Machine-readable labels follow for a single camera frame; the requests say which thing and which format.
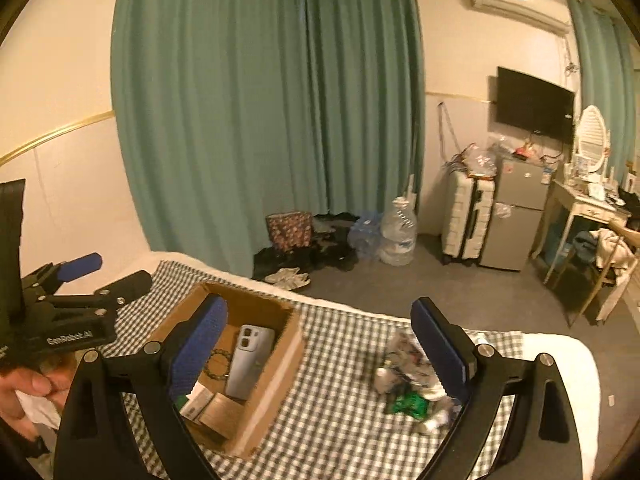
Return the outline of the green snack packet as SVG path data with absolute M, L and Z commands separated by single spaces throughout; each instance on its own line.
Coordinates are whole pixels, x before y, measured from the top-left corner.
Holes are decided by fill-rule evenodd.
M 415 420 L 427 419 L 430 401 L 413 390 L 407 390 L 394 395 L 388 404 L 390 414 L 405 414 Z

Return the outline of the white bed mattress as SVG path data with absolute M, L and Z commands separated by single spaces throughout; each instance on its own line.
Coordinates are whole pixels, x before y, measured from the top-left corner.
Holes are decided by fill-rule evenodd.
M 210 411 L 213 439 L 176 407 L 213 349 L 245 324 L 276 345 L 248 400 Z M 420 436 L 373 387 L 393 332 L 408 330 L 459 415 Z M 82 358 L 54 453 L 58 479 L 579 479 L 573 404 L 554 356 L 518 337 L 484 344 L 428 298 L 393 318 L 285 292 L 249 278 L 163 263 L 151 290 L 122 307 L 112 344 Z

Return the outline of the brown flat box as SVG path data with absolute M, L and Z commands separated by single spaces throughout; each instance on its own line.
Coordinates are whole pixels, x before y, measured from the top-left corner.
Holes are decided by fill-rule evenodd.
M 235 436 L 244 406 L 217 392 L 201 412 L 198 422 L 224 440 Z

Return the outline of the cardboard box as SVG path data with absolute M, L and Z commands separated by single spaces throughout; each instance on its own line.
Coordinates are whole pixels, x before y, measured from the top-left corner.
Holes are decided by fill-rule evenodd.
M 198 419 L 186 422 L 192 437 L 199 444 L 209 450 L 247 460 L 268 434 L 293 387 L 305 350 L 302 321 L 291 301 L 268 298 L 259 292 L 231 285 L 201 282 L 191 288 L 186 298 L 169 309 L 168 317 L 160 322 L 148 337 L 149 340 L 164 340 L 178 323 L 190 318 L 209 294 L 226 300 L 228 309 L 227 325 L 216 344 L 218 350 L 234 351 L 240 328 L 244 324 L 269 327 L 276 332 L 272 352 L 250 397 L 241 401 L 228 396 L 244 406 L 235 436 L 224 440 L 202 426 Z M 198 380 L 214 395 L 217 392 L 224 394 L 226 382 L 223 380 L 210 378 L 204 373 Z

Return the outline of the light blue smartphone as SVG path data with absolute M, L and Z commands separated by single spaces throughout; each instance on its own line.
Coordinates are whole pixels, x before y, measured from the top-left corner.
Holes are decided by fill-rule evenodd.
M 232 354 L 224 394 L 246 401 L 272 352 L 276 332 L 269 327 L 244 324 Z

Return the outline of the patterned brown bag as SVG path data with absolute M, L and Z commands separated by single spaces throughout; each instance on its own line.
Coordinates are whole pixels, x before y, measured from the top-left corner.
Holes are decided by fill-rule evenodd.
M 268 214 L 266 225 L 271 244 L 280 252 L 308 247 L 312 239 L 312 214 L 307 211 Z

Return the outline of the wooden chair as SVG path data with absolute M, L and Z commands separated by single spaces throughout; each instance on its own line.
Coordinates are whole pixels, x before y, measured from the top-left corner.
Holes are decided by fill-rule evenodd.
M 583 315 L 593 299 L 606 284 L 614 287 L 612 296 L 597 314 L 596 322 L 604 323 L 620 301 L 620 297 L 628 287 L 631 275 L 639 264 L 639 232 L 626 228 L 620 220 L 608 222 L 608 228 L 600 229 L 597 236 L 594 260 L 590 269 L 593 270 L 594 282 L 586 299 L 582 302 L 579 312 L 568 323 L 572 327 Z

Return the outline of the large green curtain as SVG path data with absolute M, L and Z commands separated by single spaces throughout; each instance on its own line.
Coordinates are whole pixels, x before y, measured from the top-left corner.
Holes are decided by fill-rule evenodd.
M 270 214 L 420 190 L 416 0 L 116 0 L 111 83 L 155 250 L 250 275 Z

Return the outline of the pack of water bottles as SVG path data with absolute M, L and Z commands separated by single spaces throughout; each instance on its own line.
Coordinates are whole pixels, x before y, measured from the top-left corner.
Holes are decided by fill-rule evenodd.
M 347 241 L 359 260 L 376 260 L 381 244 L 380 212 L 365 212 L 349 229 Z

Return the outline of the white dressing table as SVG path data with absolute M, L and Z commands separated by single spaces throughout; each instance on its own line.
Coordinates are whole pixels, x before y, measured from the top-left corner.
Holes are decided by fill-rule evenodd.
M 550 184 L 537 235 L 537 243 L 530 258 L 537 259 L 540 256 L 544 249 L 544 244 L 546 244 L 550 226 L 562 214 L 566 214 L 566 218 L 560 232 L 559 244 L 556 246 L 551 263 L 548 265 L 546 274 L 544 274 L 542 282 L 545 285 L 548 284 L 555 268 L 558 266 L 561 249 L 568 242 L 568 236 L 576 219 L 585 219 L 604 226 L 611 220 L 626 222 L 630 218 L 630 212 L 624 207 L 611 205 L 603 200 L 596 200 L 579 192 L 576 188 L 554 179 Z

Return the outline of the white suitcase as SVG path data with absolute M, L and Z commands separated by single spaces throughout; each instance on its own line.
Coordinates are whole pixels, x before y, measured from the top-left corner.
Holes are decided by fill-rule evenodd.
M 494 194 L 493 180 L 472 178 L 463 170 L 450 172 L 440 237 L 443 264 L 480 258 Z

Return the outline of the large clear water jug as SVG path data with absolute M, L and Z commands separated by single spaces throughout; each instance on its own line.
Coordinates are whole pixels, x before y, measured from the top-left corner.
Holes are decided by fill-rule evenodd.
M 384 212 L 378 256 L 389 266 L 406 266 L 413 259 L 416 248 L 416 214 L 410 200 L 398 196 Z

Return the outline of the right green curtain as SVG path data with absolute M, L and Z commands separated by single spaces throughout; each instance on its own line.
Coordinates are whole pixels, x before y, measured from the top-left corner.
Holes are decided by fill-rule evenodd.
M 576 37 L 582 105 L 596 106 L 611 133 L 608 164 L 622 182 L 634 162 L 636 99 L 630 36 L 625 23 L 590 0 L 567 0 Z

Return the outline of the white air conditioner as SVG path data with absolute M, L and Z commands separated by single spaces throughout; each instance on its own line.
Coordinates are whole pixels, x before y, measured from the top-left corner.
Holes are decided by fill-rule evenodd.
M 471 0 L 475 9 L 498 13 L 537 26 L 558 36 L 572 29 L 570 10 L 556 0 Z

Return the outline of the black wall television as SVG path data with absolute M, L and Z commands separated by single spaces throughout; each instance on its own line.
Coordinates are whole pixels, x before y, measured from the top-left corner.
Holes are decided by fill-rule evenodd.
M 557 84 L 499 67 L 496 121 L 570 143 L 575 93 Z

